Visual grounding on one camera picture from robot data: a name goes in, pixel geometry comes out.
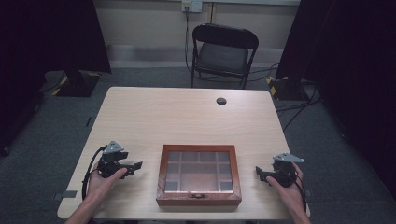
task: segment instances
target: chair backrest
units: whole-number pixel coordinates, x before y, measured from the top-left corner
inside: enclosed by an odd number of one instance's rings
[[[259,39],[246,29],[205,23],[198,25],[192,31],[194,45],[196,40],[216,45],[224,45],[240,49],[256,49]]]

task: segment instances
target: wooden box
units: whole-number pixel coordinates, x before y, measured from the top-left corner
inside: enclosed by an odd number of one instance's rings
[[[234,146],[163,145],[159,206],[237,206],[241,201]]]

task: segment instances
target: forearm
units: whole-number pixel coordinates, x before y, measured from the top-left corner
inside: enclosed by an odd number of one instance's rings
[[[66,224],[68,223],[88,223],[90,218],[93,216],[97,207],[100,206],[101,200],[100,197],[95,195],[89,195],[87,198],[82,201],[76,211],[67,219]]]
[[[311,224],[308,215],[303,209],[290,209],[289,213],[295,224]]]

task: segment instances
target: baseboard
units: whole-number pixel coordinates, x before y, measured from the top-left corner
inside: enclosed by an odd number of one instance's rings
[[[185,50],[182,47],[137,47],[108,45],[110,66],[117,67],[184,67]],[[279,63],[283,49],[258,49],[252,67],[270,67]],[[192,49],[187,56],[191,66]]]

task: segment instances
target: chair seat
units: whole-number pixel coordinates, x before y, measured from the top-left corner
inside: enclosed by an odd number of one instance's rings
[[[196,61],[196,67],[245,74],[248,50],[204,43]]]

